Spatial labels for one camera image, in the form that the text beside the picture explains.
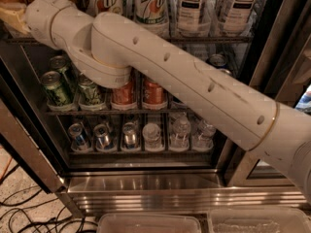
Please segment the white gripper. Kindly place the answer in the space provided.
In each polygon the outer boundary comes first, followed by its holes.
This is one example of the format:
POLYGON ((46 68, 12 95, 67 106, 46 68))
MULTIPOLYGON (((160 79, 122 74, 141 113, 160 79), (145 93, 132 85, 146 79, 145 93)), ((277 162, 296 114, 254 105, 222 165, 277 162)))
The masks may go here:
POLYGON ((69 0, 34 0, 28 6, 0 3, 0 19, 22 34, 30 32, 39 43, 57 50, 52 39, 52 23, 62 10, 71 7, 76 5, 69 0))

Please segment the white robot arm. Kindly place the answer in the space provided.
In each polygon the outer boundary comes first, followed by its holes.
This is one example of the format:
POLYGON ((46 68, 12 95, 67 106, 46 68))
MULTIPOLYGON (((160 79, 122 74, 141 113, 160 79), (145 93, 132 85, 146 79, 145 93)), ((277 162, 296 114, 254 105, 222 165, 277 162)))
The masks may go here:
POLYGON ((278 103, 113 13, 91 17, 69 0, 2 4, 0 18, 64 50, 95 83, 119 88, 138 70, 211 122, 243 150, 311 196, 311 116, 278 103))

